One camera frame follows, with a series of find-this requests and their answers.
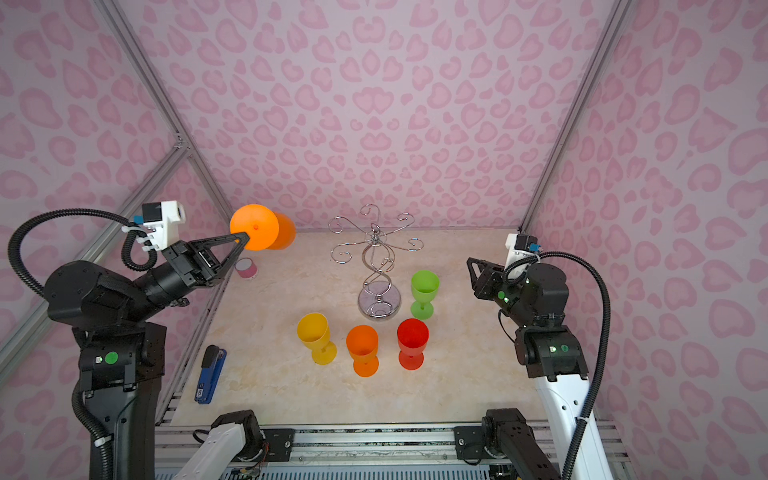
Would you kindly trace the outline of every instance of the pink leopard print wallpaper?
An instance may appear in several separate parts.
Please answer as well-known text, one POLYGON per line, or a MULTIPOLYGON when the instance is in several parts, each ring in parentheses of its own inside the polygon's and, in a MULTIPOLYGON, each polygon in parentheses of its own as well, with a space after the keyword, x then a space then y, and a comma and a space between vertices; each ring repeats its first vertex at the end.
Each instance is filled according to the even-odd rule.
MULTIPOLYGON (((156 200, 169 198, 181 200, 187 209, 187 223, 180 228, 183 240, 227 233, 200 179, 187 164, 156 200)), ((119 245, 104 265, 130 278, 138 276, 123 266, 119 245)), ((164 385, 177 368, 210 292, 195 290, 188 297, 189 306, 169 308, 152 318, 168 328, 164 385)), ((78 354, 71 330, 56 324, 0 389, 0 478, 88 478, 88 434, 74 417, 70 403, 78 377, 78 354)))
MULTIPOLYGON (((538 217, 609 285, 598 405, 641 478, 768 478, 767 18, 643 0, 538 217)), ((594 365, 599 293, 558 265, 594 365)))
MULTIPOLYGON (((58 208, 114 211, 173 138, 88 0, 0 5, 0 343, 40 299, 8 265, 6 245, 30 217, 58 208)), ((104 226, 56 220, 22 254, 44 281, 104 226)))
POLYGON ((233 207, 519 222, 611 0, 121 3, 233 207))

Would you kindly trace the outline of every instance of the zip tie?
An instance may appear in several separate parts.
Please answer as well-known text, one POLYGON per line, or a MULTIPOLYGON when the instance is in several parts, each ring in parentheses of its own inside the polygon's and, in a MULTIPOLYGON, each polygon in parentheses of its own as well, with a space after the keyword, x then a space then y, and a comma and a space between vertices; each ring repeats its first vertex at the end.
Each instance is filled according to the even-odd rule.
POLYGON ((94 440, 94 446, 100 447, 103 444, 111 441, 112 441, 112 435, 107 435, 105 437, 101 437, 100 439, 94 440))
POLYGON ((146 233, 146 231, 143 228, 141 228, 141 227, 129 227, 128 225, 123 225, 122 227, 120 227, 120 230, 123 230, 125 233, 128 233, 131 230, 136 230, 136 231, 139 231, 139 232, 146 233))
POLYGON ((500 458, 507 458, 507 455, 504 455, 503 453, 501 455, 495 455, 495 454, 491 453, 491 451, 488 450, 488 446, 487 445, 484 446, 483 449, 485 450, 485 453, 489 454, 493 458, 498 458, 498 459, 500 459, 500 458))

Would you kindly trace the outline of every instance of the plastic wine glass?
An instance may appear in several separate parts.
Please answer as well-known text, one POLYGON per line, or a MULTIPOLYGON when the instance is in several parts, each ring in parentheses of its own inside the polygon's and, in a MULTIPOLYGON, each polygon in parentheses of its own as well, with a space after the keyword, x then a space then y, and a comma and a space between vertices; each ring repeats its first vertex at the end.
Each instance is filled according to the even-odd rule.
POLYGON ((432 302, 440 288, 440 279, 429 270, 419 270, 411 278, 411 293, 416 300, 411 305, 411 314, 419 320, 426 320, 435 312, 432 302))
POLYGON ((331 342, 328 319, 322 313, 305 315, 296 328, 304 346, 312 350, 312 360, 318 365, 328 365, 336 358, 336 345, 331 342))
POLYGON ((400 345, 400 365, 406 370, 417 370, 424 363, 424 349, 429 340, 429 329, 423 321, 407 319, 397 327, 400 345))
POLYGON ((371 376, 379 369, 379 334, 368 325, 358 325, 351 329, 346 336, 346 348, 355 362, 355 373, 360 376, 371 376))

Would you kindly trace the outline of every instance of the metal rail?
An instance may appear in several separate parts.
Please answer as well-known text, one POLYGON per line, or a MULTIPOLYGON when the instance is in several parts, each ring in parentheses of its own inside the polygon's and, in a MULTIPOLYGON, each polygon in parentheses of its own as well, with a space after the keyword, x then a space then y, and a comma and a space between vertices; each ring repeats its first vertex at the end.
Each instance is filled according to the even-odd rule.
POLYGON ((205 190, 214 201, 214 205, 216 205, 221 213, 221 216, 228 221, 234 213, 232 206, 219 187, 219 184, 214 180, 214 176, 211 174, 208 166, 203 160, 203 156, 197 149, 194 139, 184 126, 181 116, 176 110, 173 101, 170 99, 170 95, 163 87, 160 76, 149 61, 149 57, 141 47, 141 43, 139 42, 131 23, 125 16, 125 12, 123 12, 123 9, 120 7, 118 0, 93 0, 93 2, 96 5, 96 8, 98 8, 104 16, 104 20, 106 20, 109 28, 114 33, 115 38, 123 48, 123 52, 125 52, 128 60, 134 66, 137 75, 147 89, 147 93, 157 105, 157 109, 161 116, 168 124, 171 131, 176 135, 179 146, 189 147, 188 158, 190 159, 192 166, 200 177, 200 180, 203 182, 205 190))
POLYGON ((568 142, 576 131, 578 122, 584 111, 587 110, 592 92, 594 92, 600 81, 600 77, 616 48, 621 32, 628 23, 631 9, 636 3, 636 0, 616 0, 611 8, 611 13, 608 15, 608 19, 603 27, 603 33, 598 39, 597 47, 595 47, 592 53, 587 70, 581 79, 581 84, 578 86, 578 90, 576 90, 576 96, 571 104, 571 108, 565 116, 563 127, 558 132, 558 137, 554 141, 554 147, 545 163, 544 171, 536 183, 531 203, 528 205, 525 215, 523 215, 522 222, 518 228, 521 233, 528 232, 528 229, 531 227, 531 223, 535 219, 538 208, 544 199, 544 194, 551 183, 552 173, 560 164, 567 150, 568 142))
MULTIPOLYGON (((528 421, 541 450, 556 462, 557 453, 549 423, 528 421)), ((296 430, 290 462, 271 466, 296 465, 464 465, 456 458, 456 426, 479 423, 388 423, 381 425, 262 425, 262 428, 296 430)), ((155 465, 182 466, 199 444, 192 431, 200 426, 160 426, 155 429, 155 465)), ((627 450, 613 422, 598 422, 609 462, 629 462, 627 450)), ((508 463, 494 459, 484 463, 508 463)))
POLYGON ((205 340, 205 336, 208 334, 208 327, 210 327, 210 323, 216 315, 216 309, 219 306, 221 297, 224 295, 224 290, 227 289, 227 284, 230 282, 231 276, 232 270, 227 274, 227 277, 222 283, 214 287, 214 292, 208 299, 205 310, 200 316, 200 321, 197 323, 197 326, 195 326, 195 330, 192 332, 192 337, 189 342, 187 342, 187 346, 181 354, 178 363, 179 366, 176 368, 174 376, 171 378, 170 382, 166 384, 162 392, 160 392, 160 399, 157 402, 157 409, 155 410, 154 415, 154 422, 156 425, 160 425, 163 422, 167 412, 176 409, 175 404, 178 404, 178 401, 176 401, 173 406, 171 406, 171 403, 174 401, 175 394, 181 392, 184 388, 184 383, 187 382, 190 371, 194 366, 194 360, 197 358, 200 346, 203 344, 203 340, 205 340))

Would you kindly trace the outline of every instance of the blue stapler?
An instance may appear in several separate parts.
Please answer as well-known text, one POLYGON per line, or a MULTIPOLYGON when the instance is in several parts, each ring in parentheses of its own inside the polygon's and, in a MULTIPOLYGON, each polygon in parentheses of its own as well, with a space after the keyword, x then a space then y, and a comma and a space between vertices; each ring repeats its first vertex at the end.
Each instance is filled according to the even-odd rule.
POLYGON ((195 402, 202 405, 210 403, 214 397, 214 390, 216 390, 216 384, 219 382, 219 375, 221 375, 226 357, 227 351, 215 345, 209 345, 205 349, 203 370, 200 372, 200 379, 197 380, 197 390, 194 394, 195 402))

